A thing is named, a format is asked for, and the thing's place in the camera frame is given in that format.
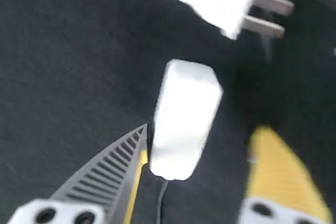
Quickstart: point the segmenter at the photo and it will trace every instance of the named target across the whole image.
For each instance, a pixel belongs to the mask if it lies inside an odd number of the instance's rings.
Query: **metal prong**
[[[253,5],[285,16],[294,8],[294,3],[289,0],[254,0]]]
[[[245,16],[243,28],[260,34],[266,34],[272,38],[281,38],[285,33],[285,29],[282,26],[251,16]]]

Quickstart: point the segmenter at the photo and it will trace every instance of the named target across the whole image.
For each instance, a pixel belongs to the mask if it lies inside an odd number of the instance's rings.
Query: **power cord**
[[[161,224],[161,220],[162,220],[162,201],[163,201],[163,196],[164,193],[166,192],[167,186],[168,186],[168,180],[163,181],[162,186],[161,186],[161,190],[159,192],[159,197],[157,198],[157,203],[158,206],[156,208],[156,224]]]

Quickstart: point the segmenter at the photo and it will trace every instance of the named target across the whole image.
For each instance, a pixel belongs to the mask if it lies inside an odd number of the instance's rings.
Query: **black cloth surface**
[[[235,223],[259,123],[299,155],[335,215],[335,13],[291,1],[291,16],[274,16],[284,39],[265,50],[258,34],[230,41],[175,0],[0,0],[0,222],[150,123],[172,58],[213,67],[224,96],[195,173],[167,187],[163,223]],[[161,183],[146,166],[133,223],[155,222]]]

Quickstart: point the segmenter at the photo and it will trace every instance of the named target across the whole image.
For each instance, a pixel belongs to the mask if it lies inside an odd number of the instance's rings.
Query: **screw hole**
[[[83,212],[75,219],[75,224],[93,224],[95,215],[91,212]]]
[[[267,216],[267,217],[273,216],[271,209],[269,209],[266,205],[261,204],[261,203],[253,204],[252,210],[263,216]]]
[[[297,221],[297,224],[314,224],[314,222],[311,222],[310,220],[300,219]]]
[[[50,222],[56,214],[56,210],[53,208],[47,208],[39,212],[39,214],[36,216],[36,223],[38,224],[45,224]]]

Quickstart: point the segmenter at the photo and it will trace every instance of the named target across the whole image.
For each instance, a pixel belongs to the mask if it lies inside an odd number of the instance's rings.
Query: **yellow strip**
[[[133,187],[132,187],[132,190],[131,190],[130,199],[128,201],[128,205],[127,205],[127,209],[126,209],[123,224],[130,224],[131,223],[133,207],[134,207],[134,203],[135,203],[135,198],[137,197],[137,191],[138,191],[142,166],[144,164],[147,164],[147,162],[148,162],[147,150],[142,150],[141,153],[140,153],[139,164],[138,164],[138,167],[137,167],[136,172],[135,172]]]

